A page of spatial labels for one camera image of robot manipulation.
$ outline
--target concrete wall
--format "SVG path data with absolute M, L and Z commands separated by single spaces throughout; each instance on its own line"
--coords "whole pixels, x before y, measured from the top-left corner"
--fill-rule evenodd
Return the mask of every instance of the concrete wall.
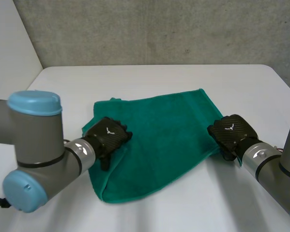
M 43 67 L 266 64 L 290 86 L 290 0 L 14 0 Z

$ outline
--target green towel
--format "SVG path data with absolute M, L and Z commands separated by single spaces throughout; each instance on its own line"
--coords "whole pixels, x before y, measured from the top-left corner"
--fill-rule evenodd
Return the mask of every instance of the green towel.
M 101 170 L 99 160 L 89 169 L 95 193 L 107 203 L 146 197 L 219 149 L 207 127 L 222 115 L 203 89 L 135 101 L 99 101 L 93 111 L 83 133 L 105 116 L 133 132 L 112 155 L 109 171 Z

